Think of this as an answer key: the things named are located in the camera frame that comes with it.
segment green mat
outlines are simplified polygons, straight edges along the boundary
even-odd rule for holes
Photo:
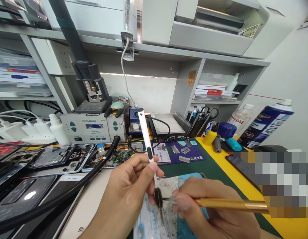
[[[165,172],[165,176],[175,177],[179,175],[189,174],[189,173],[204,173],[207,178],[209,179],[217,179],[222,181],[225,185],[228,185],[232,188],[234,188],[237,193],[241,196],[242,199],[248,199],[241,191],[240,189],[231,181],[231,179],[227,176],[227,174],[219,167],[219,165],[214,161],[214,159],[206,152],[206,150],[200,145],[199,142],[197,142],[197,145],[199,147],[199,150],[204,154],[206,157],[206,160],[204,161],[198,161],[193,162],[190,164],[187,163],[181,163],[181,164],[172,164],[172,165],[165,165],[160,166],[160,168]],[[264,218],[261,214],[255,214],[258,223],[260,227],[280,238],[283,238],[276,229],[267,221],[267,219]],[[133,230],[128,236],[128,239],[133,238]]]

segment cable clip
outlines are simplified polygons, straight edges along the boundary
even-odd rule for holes
[[[127,43],[127,38],[129,38],[129,43],[128,43],[126,52],[123,56],[123,59],[125,61],[134,61],[133,34],[130,31],[122,31],[121,37],[122,37],[122,50],[124,50],[126,43]]]

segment white wall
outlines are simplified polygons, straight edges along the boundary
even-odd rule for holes
[[[277,8],[298,25],[308,16],[308,0],[259,2]],[[255,106],[255,118],[266,105],[274,104],[278,99],[292,99],[295,114],[263,144],[279,144],[289,149],[308,151],[308,28],[296,28],[265,61],[271,62],[271,65],[244,103]]]
[[[128,97],[123,75],[102,74],[111,96]],[[132,98],[145,112],[169,113],[176,85],[176,79],[126,76]]]

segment white cable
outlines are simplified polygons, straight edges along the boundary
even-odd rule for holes
[[[21,117],[17,117],[17,116],[5,116],[5,115],[0,115],[0,117],[11,117],[11,118],[17,118],[17,119],[26,121],[26,119],[21,118]]]
[[[44,120],[50,120],[50,118],[47,118],[47,117],[40,117],[40,118]]]
[[[130,43],[130,39],[127,37],[127,39],[126,39],[126,46],[125,46],[125,48],[124,48],[124,50],[123,50],[122,57],[121,57],[121,65],[122,65],[123,75],[124,75],[124,78],[125,78],[125,84],[126,84],[127,93],[128,93],[128,95],[129,95],[130,99],[133,101],[134,107],[135,107],[136,109],[138,109],[138,105],[137,105],[136,102],[133,100],[133,98],[131,97],[131,94],[130,94],[129,91],[128,91],[127,79],[126,79],[126,75],[125,75],[125,71],[124,71],[124,67],[123,67],[123,57],[124,57],[124,54],[125,54],[125,52],[126,52],[126,50],[127,50],[127,47],[128,47],[128,44],[129,44],[129,43]]]
[[[11,113],[11,112],[28,112],[33,114],[36,118],[39,118],[35,113],[32,113],[31,111],[27,111],[27,110],[12,110],[12,111],[5,111],[5,112],[1,112],[0,115],[6,114],[6,113]]]

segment power outlet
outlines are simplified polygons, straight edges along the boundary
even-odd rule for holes
[[[75,75],[74,57],[68,46],[47,39],[32,38],[32,41],[49,74]]]

